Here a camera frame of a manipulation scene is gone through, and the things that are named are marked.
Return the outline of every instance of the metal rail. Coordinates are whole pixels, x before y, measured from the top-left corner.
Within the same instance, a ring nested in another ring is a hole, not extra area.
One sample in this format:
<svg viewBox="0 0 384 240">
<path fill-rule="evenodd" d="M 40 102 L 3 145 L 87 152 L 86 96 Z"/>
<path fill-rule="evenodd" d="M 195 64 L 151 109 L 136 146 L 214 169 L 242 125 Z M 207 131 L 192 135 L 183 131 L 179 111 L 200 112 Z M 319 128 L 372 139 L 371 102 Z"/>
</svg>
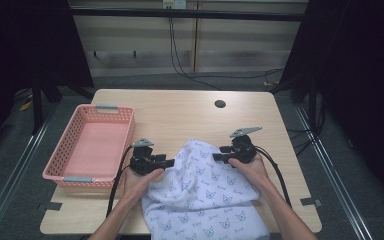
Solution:
<svg viewBox="0 0 384 240">
<path fill-rule="evenodd" d="M 51 107 L 52 108 L 50 109 L 48 117 L 45 119 L 45 122 L 38 130 L 38 132 L 31 136 L 29 143 L 24 149 L 24 152 L 18 160 L 14 170 L 12 171 L 11 176 L 8 178 L 4 188 L 0 192 L 0 222 L 9 204 L 11 203 L 18 185 L 20 185 L 28 166 L 30 165 L 30 162 L 32 161 L 32 157 L 36 152 L 37 147 L 42 141 L 42 138 L 48 128 L 49 121 L 57 108 L 57 104 L 53 104 Z"/>
<path fill-rule="evenodd" d="M 116 17 L 160 17 L 160 18 L 203 18 L 203 19 L 236 19 L 300 22 L 304 14 L 297 13 L 266 13 L 266 12 L 229 12 L 180 9 L 138 9 L 138 8 L 105 8 L 78 7 L 11 7 L 11 11 L 25 14 L 69 14 L 77 16 L 116 16 Z"/>
<path fill-rule="evenodd" d="M 341 177 L 339 176 L 338 172 L 335 169 L 335 165 L 331 161 L 320 139 L 316 135 L 314 135 L 313 132 L 311 131 L 311 126 L 308 122 L 307 113 L 302 107 L 298 107 L 297 112 L 302 125 L 306 130 L 308 130 L 307 131 L 308 137 L 310 138 L 310 140 L 313 141 L 312 145 L 314 147 L 314 150 L 316 151 L 317 156 L 319 157 L 320 163 L 322 164 L 326 172 L 326 175 L 329 178 L 329 181 L 332 184 L 332 187 L 335 190 L 335 193 L 339 198 L 339 201 L 341 202 L 342 207 L 352 227 L 354 228 L 354 231 L 358 239 L 372 240 L 373 238 L 369 232 L 369 229 L 367 228 L 363 217 L 361 216 L 353 200 L 351 199 L 351 196 L 349 195 L 347 189 L 345 188 L 341 180 Z"/>
</svg>

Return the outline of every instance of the cable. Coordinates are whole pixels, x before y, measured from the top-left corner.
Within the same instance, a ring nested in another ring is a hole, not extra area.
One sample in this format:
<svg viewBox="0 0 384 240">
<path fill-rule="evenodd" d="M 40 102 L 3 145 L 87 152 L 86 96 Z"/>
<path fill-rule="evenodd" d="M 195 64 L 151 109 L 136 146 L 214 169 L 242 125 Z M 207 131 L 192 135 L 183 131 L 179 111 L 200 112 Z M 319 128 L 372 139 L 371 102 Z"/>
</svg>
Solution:
<svg viewBox="0 0 384 240">
<path fill-rule="evenodd" d="M 277 177 L 279 178 L 280 185 L 282 186 L 282 191 L 283 191 L 283 195 L 285 196 L 285 201 L 292 208 L 291 199 L 289 198 L 288 190 L 286 189 L 286 185 L 285 185 L 285 180 L 283 179 L 282 173 L 280 172 L 280 169 L 277 166 L 277 163 L 274 162 L 273 158 L 270 156 L 270 154 L 266 150 L 264 150 L 263 148 L 261 148 L 259 146 L 255 146 L 255 148 L 256 148 L 257 152 L 263 154 L 269 160 L 271 165 L 273 166 L 273 168 L 277 174 Z"/>
<path fill-rule="evenodd" d="M 115 192 L 117 191 L 117 186 L 118 186 L 118 183 L 120 181 L 120 178 L 121 178 L 121 175 L 124 171 L 124 169 L 126 169 L 127 167 L 123 168 L 123 164 L 124 164 L 124 160 L 126 159 L 126 155 L 127 153 L 129 152 L 129 150 L 132 149 L 132 146 L 129 146 L 123 153 L 123 157 L 121 158 L 121 162 L 120 162 L 120 165 L 118 166 L 118 170 L 117 170 L 117 175 L 115 176 L 115 179 L 114 179 L 114 183 L 113 183 L 113 187 L 111 189 L 111 194 L 110 194 L 110 199 L 108 201 L 108 209 L 107 209 L 107 215 L 106 217 L 108 217 L 108 215 L 110 215 L 111 211 L 112 211 L 112 207 L 113 207 L 113 202 L 114 202 L 114 197 L 115 197 Z"/>
<path fill-rule="evenodd" d="M 312 143 L 312 142 L 314 142 L 314 141 L 313 140 L 308 140 L 308 141 L 305 141 L 304 143 L 300 143 L 300 144 L 298 144 L 296 146 L 293 146 L 293 148 L 294 149 L 295 148 L 299 148 L 299 147 L 302 147 L 302 146 L 307 145 L 308 143 Z"/>
<path fill-rule="evenodd" d="M 298 134 L 296 134 L 295 136 L 290 137 L 290 138 L 289 138 L 290 140 L 293 140 L 293 139 L 295 139 L 295 138 L 301 136 L 301 135 L 304 134 L 304 133 L 308 133 L 309 130 L 296 130 L 296 131 L 292 131 L 292 132 L 297 132 Z"/>
<path fill-rule="evenodd" d="M 309 140 L 308 142 L 306 142 L 306 143 L 303 143 L 303 144 L 300 144 L 299 146 L 296 146 L 296 147 L 300 147 L 300 146 L 302 146 L 302 145 L 304 145 L 305 144 L 305 146 L 303 147 L 303 148 L 301 148 L 301 150 L 299 150 L 295 155 L 298 157 L 308 146 L 310 146 L 310 144 L 311 143 L 313 143 L 314 142 L 314 140 Z"/>
<path fill-rule="evenodd" d="M 296 129 L 286 129 L 286 131 L 288 131 L 288 132 L 308 132 L 308 131 L 310 131 L 310 130 L 305 130 L 305 129 L 302 129 L 302 130 L 296 130 Z"/>
<path fill-rule="evenodd" d="M 317 127 L 317 136 L 318 136 L 321 134 L 322 129 L 323 129 L 323 125 L 326 121 L 326 103 L 325 103 L 323 97 L 322 97 L 322 104 L 321 104 L 319 117 L 318 117 L 317 121 L 319 122 L 319 126 Z"/>
<path fill-rule="evenodd" d="M 170 25 L 170 55 L 171 55 L 171 63 L 173 65 L 174 70 L 177 72 L 177 74 L 179 74 L 182 77 L 186 77 L 186 78 L 188 78 L 188 79 L 190 79 L 190 80 L 192 80 L 194 82 L 198 82 L 198 83 L 207 85 L 207 86 L 209 86 L 211 88 L 214 88 L 216 90 L 221 91 L 220 88 L 218 88 L 218 87 L 216 87 L 216 86 L 214 86 L 212 84 L 209 84 L 209 83 L 206 83 L 206 82 L 202 82 L 202 81 L 198 81 L 198 80 L 194 79 L 193 77 L 190 77 L 188 74 L 186 74 L 186 72 L 182 68 L 182 65 L 180 64 L 179 55 L 177 53 L 177 45 L 176 45 L 176 40 L 175 40 L 175 37 L 174 37 L 173 19 L 169 18 L 168 21 L 169 21 L 169 25 Z M 179 72 L 179 70 L 177 69 L 176 65 L 174 64 L 173 46 L 174 46 L 174 52 L 175 52 L 176 58 L 177 58 L 177 63 L 179 65 L 179 68 L 180 68 L 181 72 Z"/>
<path fill-rule="evenodd" d="M 293 78 L 286 82 L 280 82 L 276 87 L 270 89 L 268 92 L 275 95 L 276 93 L 283 91 L 284 89 L 290 88 L 295 82 L 298 81 L 298 78 Z"/>
<path fill-rule="evenodd" d="M 274 74 L 278 71 L 282 71 L 284 68 L 278 68 L 278 69 L 270 69 L 268 71 L 265 71 L 264 74 L 260 74 L 260 75 L 254 75 L 254 76 L 223 76 L 223 75 L 201 75 L 201 76 L 190 76 L 188 75 L 182 68 L 182 65 L 180 64 L 180 59 L 179 59 L 179 55 L 178 55 L 178 52 L 177 52 L 177 45 L 176 45 L 176 39 L 175 39 L 175 36 L 174 36 L 174 24 L 173 24 L 173 19 L 172 18 L 169 18 L 169 25 L 170 25 L 170 54 L 171 54 L 171 63 L 173 65 L 173 68 L 174 70 L 176 71 L 177 74 L 179 74 L 180 76 L 182 77 L 186 77 L 192 81 L 195 81 L 195 82 L 198 82 L 198 83 L 201 83 L 201 84 L 205 84 L 209 87 L 212 87 L 212 88 L 215 88 L 217 90 L 220 90 L 220 88 L 214 86 L 214 85 L 211 85 L 209 83 L 206 83 L 206 82 L 202 82 L 202 81 L 198 81 L 196 80 L 196 78 L 236 78 L 236 79 L 250 79 L 250 78 L 265 78 L 266 79 L 266 90 L 268 88 L 268 79 L 267 79 L 267 76 L 271 75 L 271 74 Z M 177 59 L 177 64 L 180 68 L 180 71 L 177 69 L 175 63 L 174 63 L 174 56 L 173 56 L 173 46 L 174 46 L 174 54 L 176 56 L 176 59 Z"/>
</svg>

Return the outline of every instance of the patterned fabric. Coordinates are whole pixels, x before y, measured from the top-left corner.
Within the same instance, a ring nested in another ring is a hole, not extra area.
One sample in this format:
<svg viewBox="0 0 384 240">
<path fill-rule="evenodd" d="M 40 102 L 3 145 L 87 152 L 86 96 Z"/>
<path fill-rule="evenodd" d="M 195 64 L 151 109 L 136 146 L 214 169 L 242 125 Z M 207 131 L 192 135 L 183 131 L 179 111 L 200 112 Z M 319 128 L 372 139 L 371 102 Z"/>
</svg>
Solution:
<svg viewBox="0 0 384 240">
<path fill-rule="evenodd" d="M 190 139 L 173 168 L 142 197 L 152 239 L 269 239 L 246 177 L 213 160 L 218 148 Z"/>
</svg>

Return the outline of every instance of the human arm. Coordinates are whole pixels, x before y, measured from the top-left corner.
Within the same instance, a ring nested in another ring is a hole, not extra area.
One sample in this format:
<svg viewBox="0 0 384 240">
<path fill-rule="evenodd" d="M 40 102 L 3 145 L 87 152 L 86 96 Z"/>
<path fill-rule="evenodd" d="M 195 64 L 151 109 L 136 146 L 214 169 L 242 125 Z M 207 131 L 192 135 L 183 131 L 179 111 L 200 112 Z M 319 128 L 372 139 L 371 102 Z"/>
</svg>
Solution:
<svg viewBox="0 0 384 240">
<path fill-rule="evenodd" d="M 142 197 L 148 184 L 163 172 L 163 169 L 156 169 L 146 176 L 138 176 L 130 168 L 126 169 L 124 190 L 120 200 L 89 239 L 115 239 L 130 209 L 132 209 Z"/>
<path fill-rule="evenodd" d="M 266 199 L 283 239 L 317 239 L 274 186 L 260 154 L 257 153 L 248 164 L 233 158 L 229 159 L 229 163 L 238 168 Z"/>
</svg>

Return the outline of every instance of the dark floor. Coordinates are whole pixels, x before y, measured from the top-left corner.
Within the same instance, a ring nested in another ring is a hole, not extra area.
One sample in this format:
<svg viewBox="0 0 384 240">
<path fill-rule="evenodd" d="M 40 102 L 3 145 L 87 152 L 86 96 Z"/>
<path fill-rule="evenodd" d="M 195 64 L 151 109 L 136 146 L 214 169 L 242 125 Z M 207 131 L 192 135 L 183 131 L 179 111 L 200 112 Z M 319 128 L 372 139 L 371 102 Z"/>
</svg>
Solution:
<svg viewBox="0 0 384 240">
<path fill-rule="evenodd" d="M 231 79 L 203 78 L 199 81 L 210 83 L 222 90 L 264 91 L 267 89 L 263 78 Z M 142 89 L 193 89 L 215 90 L 202 83 L 192 81 L 177 74 L 142 75 L 131 77 L 95 78 L 96 89 L 101 88 L 142 88 Z M 64 130 L 74 108 L 89 99 L 67 89 L 61 89 L 63 99 L 57 104 L 46 133 L 44 134 L 26 172 L 21 178 L 10 204 L 0 219 L 0 239 L 79 239 L 81 236 L 45 236 L 39 226 L 44 213 L 38 209 L 41 203 L 49 201 L 55 184 L 45 181 L 41 174 Z M 293 104 L 289 92 L 275 95 L 276 102 L 288 130 L 303 130 L 296 107 L 306 104 Z M 44 101 L 44 111 L 52 109 L 52 104 Z M 13 169 L 19 162 L 25 146 L 31 139 L 33 112 L 30 107 L 20 112 L 23 100 L 14 103 L 14 108 L 0 132 L 0 192 L 4 188 Z M 296 152 L 300 152 L 308 142 L 305 133 L 290 131 L 290 138 Z M 355 207 L 361 213 L 373 239 L 384 239 L 384 187 L 371 174 L 358 150 L 348 145 L 347 134 L 327 111 L 326 122 L 320 138 L 344 182 Z M 320 239 L 358 239 L 343 205 L 335 193 L 320 160 L 310 144 L 298 155 L 298 161 L 314 199 L 322 202 L 318 213 L 323 224 Z M 273 239 L 280 239 L 274 234 Z"/>
</svg>

